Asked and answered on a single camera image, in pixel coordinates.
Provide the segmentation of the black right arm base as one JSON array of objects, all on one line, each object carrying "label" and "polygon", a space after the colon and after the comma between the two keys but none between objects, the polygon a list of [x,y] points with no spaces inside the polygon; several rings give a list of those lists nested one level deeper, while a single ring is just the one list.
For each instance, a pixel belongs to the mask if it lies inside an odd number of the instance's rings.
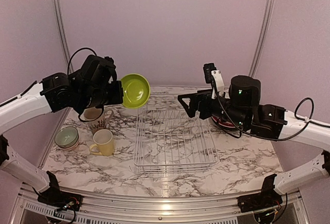
[{"label": "black right arm base", "polygon": [[242,213],[270,208],[283,202],[282,196],[274,191],[244,195],[237,200]]}]

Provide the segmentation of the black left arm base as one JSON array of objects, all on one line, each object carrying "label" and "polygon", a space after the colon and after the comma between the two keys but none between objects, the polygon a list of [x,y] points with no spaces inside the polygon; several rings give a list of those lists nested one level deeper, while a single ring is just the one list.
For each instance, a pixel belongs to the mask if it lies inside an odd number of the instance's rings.
[{"label": "black left arm base", "polygon": [[43,192],[38,192],[38,201],[56,207],[56,211],[79,211],[82,195],[61,191],[58,184],[50,183],[49,188]]}]

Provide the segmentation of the orange rimmed white bowl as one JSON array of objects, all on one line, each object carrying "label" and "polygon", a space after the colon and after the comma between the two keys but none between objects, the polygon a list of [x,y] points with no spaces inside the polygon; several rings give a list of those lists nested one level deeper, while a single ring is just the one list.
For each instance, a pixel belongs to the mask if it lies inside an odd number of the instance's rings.
[{"label": "orange rimmed white bowl", "polygon": [[63,151],[73,151],[77,146],[79,145],[79,142],[76,142],[74,145],[68,148],[61,148]]}]

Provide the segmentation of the pink polka dot plate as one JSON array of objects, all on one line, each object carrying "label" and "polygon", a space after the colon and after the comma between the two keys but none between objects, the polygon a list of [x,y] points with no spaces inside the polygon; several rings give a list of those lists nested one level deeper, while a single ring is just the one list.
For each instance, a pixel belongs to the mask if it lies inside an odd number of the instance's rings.
[{"label": "pink polka dot plate", "polygon": [[213,125],[220,129],[225,129],[227,131],[237,131],[238,130],[230,121],[223,121],[216,116],[211,116],[211,120],[212,120]]}]

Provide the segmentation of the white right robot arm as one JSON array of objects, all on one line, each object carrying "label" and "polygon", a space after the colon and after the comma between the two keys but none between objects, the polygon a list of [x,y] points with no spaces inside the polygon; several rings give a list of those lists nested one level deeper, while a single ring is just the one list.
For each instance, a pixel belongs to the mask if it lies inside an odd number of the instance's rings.
[{"label": "white right robot arm", "polygon": [[214,91],[199,90],[177,97],[190,118],[198,111],[201,119],[214,117],[218,127],[236,129],[251,137],[273,142],[300,143],[322,150],[314,159],[281,174],[267,176],[261,191],[254,194],[259,207],[302,185],[329,177],[329,125],[304,119],[296,112],[271,104],[260,105],[259,95],[238,90],[236,94],[213,96]]}]

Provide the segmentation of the patterned cream mug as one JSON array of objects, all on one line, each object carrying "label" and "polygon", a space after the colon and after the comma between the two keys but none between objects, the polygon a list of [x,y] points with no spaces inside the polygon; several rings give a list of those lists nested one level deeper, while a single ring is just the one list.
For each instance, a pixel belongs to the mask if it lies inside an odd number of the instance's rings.
[{"label": "patterned cream mug", "polygon": [[90,131],[94,135],[97,131],[107,128],[113,115],[113,110],[110,110],[109,117],[106,118],[104,110],[93,107],[86,109],[82,116],[83,120],[87,122]]}]

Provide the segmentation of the yellow mug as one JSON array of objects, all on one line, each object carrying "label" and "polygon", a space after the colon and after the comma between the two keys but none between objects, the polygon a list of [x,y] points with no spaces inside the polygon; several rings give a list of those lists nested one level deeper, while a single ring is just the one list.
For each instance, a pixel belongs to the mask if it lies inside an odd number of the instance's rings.
[{"label": "yellow mug", "polygon": [[115,145],[113,133],[108,129],[97,131],[93,135],[93,144],[89,151],[93,155],[111,156],[114,153]]}]

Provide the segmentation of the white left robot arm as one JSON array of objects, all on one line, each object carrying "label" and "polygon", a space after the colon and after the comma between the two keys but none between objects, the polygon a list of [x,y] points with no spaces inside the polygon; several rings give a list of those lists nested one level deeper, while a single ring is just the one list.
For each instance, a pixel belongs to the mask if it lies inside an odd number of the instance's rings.
[{"label": "white left robot arm", "polygon": [[102,108],[123,102],[122,84],[116,76],[107,72],[95,73],[92,77],[79,74],[56,73],[32,84],[27,90],[16,95],[11,102],[1,104],[1,171],[27,183],[36,190],[39,200],[54,206],[62,205],[65,194],[59,188],[56,176],[39,169],[22,156],[22,149],[38,145],[42,149],[42,128],[37,123],[31,131],[6,138],[5,133],[14,130],[27,121],[65,108],[73,108],[78,114],[90,107]]}]

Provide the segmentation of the lime green bowl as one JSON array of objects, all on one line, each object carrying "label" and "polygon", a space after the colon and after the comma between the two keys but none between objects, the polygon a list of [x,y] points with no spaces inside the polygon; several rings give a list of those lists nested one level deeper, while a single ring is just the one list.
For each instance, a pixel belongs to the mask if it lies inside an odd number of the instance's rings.
[{"label": "lime green bowl", "polygon": [[121,79],[123,103],[126,108],[137,109],[147,103],[151,88],[147,79],[141,74],[127,74]]}]

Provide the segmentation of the light blue bowl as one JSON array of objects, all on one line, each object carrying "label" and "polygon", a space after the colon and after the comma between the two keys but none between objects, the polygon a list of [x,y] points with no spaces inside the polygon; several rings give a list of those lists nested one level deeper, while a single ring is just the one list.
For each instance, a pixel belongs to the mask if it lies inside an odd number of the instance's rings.
[{"label": "light blue bowl", "polygon": [[79,134],[78,130],[73,126],[62,128],[55,136],[55,144],[62,148],[67,149],[73,147],[78,143]]}]

